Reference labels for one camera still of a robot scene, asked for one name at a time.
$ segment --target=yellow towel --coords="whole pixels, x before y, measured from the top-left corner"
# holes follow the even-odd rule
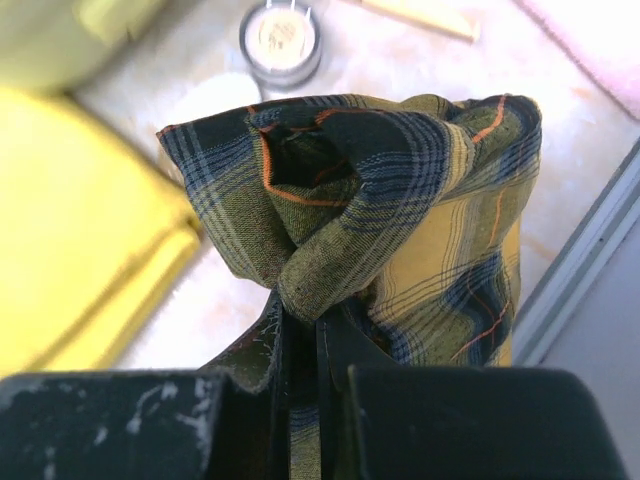
[[[0,91],[0,376],[110,366],[199,245],[185,194],[65,98]]]

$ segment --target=pink cloth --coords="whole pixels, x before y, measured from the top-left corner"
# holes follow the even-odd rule
[[[640,120],[640,3],[515,0],[593,79]]]

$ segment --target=round metal container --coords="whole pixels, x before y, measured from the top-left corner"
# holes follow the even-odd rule
[[[320,65],[320,24],[311,8],[300,3],[257,5],[240,25],[240,48],[260,83],[278,90],[295,88]]]

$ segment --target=plaid cloth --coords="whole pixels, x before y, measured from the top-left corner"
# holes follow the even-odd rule
[[[302,322],[358,296],[367,334],[398,362],[489,365],[510,361],[540,122],[520,96],[340,95],[236,109],[158,136],[232,272],[277,288]],[[311,451],[307,413],[292,427]],[[315,478],[307,457],[294,451],[295,478]]]

